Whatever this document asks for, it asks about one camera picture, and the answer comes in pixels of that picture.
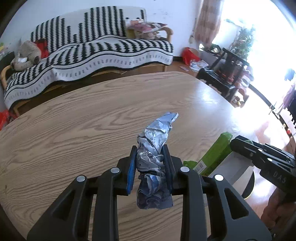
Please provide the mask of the person's right hand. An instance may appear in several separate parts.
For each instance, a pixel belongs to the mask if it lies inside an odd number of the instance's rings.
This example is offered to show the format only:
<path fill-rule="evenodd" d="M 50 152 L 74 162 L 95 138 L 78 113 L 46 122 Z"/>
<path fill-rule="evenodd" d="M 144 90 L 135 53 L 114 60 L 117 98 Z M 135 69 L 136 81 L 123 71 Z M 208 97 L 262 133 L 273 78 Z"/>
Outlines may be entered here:
<path fill-rule="evenodd" d="M 295 212 L 295 202 L 284 203 L 285 193 L 276 188 L 268 200 L 261 216 L 261 221 L 267 228 L 273 228 L 281 217 L 290 217 Z"/>

